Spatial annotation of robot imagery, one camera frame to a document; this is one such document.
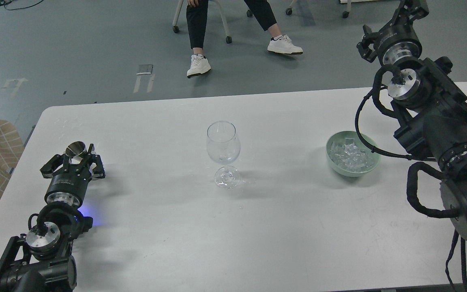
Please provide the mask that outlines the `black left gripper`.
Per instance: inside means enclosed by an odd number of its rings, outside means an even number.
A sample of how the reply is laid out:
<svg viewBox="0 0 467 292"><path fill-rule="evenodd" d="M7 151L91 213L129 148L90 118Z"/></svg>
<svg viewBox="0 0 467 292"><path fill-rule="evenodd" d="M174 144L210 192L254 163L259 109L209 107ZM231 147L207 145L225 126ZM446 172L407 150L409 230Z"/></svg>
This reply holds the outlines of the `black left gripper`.
<svg viewBox="0 0 467 292"><path fill-rule="evenodd" d="M47 204L64 202L71 207L81 207L85 199L88 183L104 179L105 169L94 144L90 144L80 164L70 164L65 153L54 155L40 169L43 178L51 179L44 200Z"/></svg>

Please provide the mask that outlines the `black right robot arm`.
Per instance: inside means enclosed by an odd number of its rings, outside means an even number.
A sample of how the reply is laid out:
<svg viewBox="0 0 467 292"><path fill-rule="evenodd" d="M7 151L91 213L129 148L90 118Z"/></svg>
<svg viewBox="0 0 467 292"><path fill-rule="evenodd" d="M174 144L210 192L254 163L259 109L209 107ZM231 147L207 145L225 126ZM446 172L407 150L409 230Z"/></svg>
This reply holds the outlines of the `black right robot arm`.
<svg viewBox="0 0 467 292"><path fill-rule="evenodd" d="M355 129L371 152L414 161L407 173L408 203L427 217L452 221L447 262L460 242L467 292L467 96L448 76L453 66L448 57L420 58L422 44L413 22L428 13L426 1L402 0L379 31L363 26L358 52L368 62L378 59L381 67L356 111ZM361 134L359 118L369 99L380 113L399 123L394 138L406 155L382 150Z"/></svg>

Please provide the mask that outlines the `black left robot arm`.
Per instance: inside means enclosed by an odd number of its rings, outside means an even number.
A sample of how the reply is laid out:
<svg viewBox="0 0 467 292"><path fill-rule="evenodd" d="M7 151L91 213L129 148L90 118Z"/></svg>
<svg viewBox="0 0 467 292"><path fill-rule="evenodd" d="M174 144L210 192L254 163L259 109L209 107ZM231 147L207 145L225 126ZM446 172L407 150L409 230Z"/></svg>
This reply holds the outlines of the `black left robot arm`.
<svg viewBox="0 0 467 292"><path fill-rule="evenodd" d="M83 205L90 181L105 178L93 144L69 144L41 169L50 180L46 205L28 218L28 232L9 239L0 258L0 292L72 292L77 284L73 242L93 226Z"/></svg>

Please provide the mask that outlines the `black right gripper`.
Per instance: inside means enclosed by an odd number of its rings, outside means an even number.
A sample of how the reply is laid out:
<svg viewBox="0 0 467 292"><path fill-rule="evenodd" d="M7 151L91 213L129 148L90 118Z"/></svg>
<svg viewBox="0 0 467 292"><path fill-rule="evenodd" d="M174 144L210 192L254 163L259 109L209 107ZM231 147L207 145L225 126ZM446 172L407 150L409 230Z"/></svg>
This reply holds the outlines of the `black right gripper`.
<svg viewBox="0 0 467 292"><path fill-rule="evenodd" d="M381 65L386 65L406 56L420 57L422 45L413 23L429 13L426 0L401 0L392 21L379 31L373 32L368 25L363 25L362 39L356 45L361 58L369 63L378 58Z"/></svg>

